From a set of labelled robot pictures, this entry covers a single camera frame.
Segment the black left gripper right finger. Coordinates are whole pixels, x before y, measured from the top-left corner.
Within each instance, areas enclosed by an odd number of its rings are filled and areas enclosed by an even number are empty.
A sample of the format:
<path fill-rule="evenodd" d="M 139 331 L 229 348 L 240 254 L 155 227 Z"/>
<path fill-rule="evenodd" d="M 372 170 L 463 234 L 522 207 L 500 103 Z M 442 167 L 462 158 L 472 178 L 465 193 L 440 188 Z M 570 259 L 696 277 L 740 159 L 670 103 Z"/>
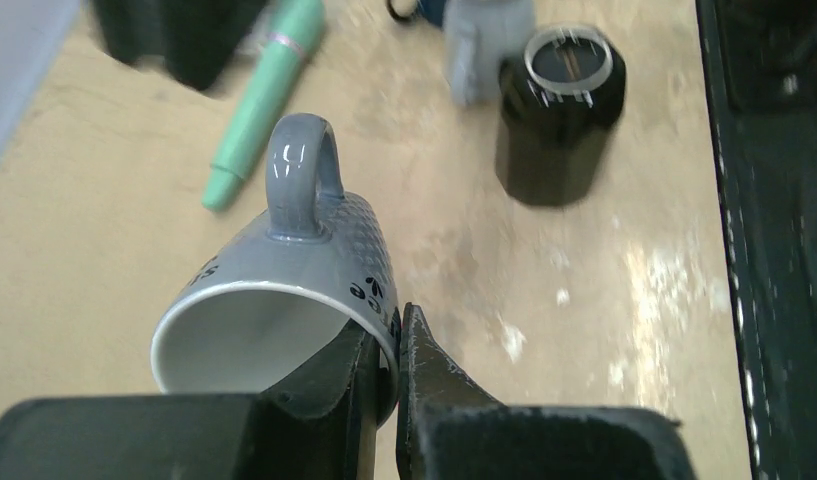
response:
<path fill-rule="evenodd" d="M 646 408 L 506 405 L 406 304 L 396 462 L 403 479 L 693 479 L 676 422 Z"/>

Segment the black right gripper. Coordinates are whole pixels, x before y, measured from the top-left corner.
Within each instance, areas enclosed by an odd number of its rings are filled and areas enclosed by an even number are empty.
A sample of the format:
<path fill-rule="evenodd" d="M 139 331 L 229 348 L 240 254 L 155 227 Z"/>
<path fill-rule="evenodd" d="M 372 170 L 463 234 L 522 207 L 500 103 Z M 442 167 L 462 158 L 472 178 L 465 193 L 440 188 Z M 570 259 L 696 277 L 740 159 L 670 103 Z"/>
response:
<path fill-rule="evenodd" d="M 200 92 L 215 85 L 265 0 L 93 0 L 106 53 L 132 68 L 156 56 L 173 79 Z"/>

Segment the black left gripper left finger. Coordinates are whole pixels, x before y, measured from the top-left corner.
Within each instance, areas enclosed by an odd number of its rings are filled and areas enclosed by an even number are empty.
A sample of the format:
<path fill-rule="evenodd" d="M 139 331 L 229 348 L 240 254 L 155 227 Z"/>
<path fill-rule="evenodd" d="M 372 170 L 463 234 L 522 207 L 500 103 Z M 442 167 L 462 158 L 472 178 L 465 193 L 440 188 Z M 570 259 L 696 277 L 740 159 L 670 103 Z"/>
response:
<path fill-rule="evenodd" d="M 0 417 L 0 479 L 369 479 L 379 385 L 350 324 L 261 393 L 27 400 Z"/>

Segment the grey mug with lettering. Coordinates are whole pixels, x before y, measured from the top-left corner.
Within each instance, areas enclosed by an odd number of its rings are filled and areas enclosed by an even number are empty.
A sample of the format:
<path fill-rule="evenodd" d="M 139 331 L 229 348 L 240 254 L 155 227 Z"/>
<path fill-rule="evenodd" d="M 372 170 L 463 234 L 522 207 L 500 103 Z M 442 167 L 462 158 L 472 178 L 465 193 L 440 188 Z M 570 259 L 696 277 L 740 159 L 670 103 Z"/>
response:
<path fill-rule="evenodd" d="M 261 392 L 355 323 L 380 349 L 385 421 L 397 402 L 399 300 L 374 210 L 343 187 L 323 117 L 282 117 L 265 160 L 266 210 L 161 317 L 150 348 L 154 380 L 168 394 Z"/>

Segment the light grey mug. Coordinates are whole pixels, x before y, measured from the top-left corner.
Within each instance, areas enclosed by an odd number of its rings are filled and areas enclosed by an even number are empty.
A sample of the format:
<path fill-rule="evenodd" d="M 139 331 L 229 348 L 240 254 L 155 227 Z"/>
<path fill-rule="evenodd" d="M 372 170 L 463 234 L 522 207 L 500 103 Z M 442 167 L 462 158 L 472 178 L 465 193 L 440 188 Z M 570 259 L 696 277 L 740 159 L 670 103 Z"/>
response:
<path fill-rule="evenodd" d="M 502 61 L 523 53 L 535 25 L 532 0 L 449 1 L 444 75 L 453 102 L 464 107 L 497 98 Z"/>

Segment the black mug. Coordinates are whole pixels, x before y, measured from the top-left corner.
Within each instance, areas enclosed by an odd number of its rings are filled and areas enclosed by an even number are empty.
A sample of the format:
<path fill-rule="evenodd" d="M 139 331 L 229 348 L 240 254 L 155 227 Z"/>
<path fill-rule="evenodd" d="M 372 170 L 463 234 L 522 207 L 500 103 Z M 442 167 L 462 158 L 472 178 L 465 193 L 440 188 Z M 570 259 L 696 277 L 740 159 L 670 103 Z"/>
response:
<path fill-rule="evenodd" d="M 583 199 L 625 102 L 623 57 L 596 27 L 535 31 L 502 61 L 495 173 L 509 197 L 561 208 Z"/>

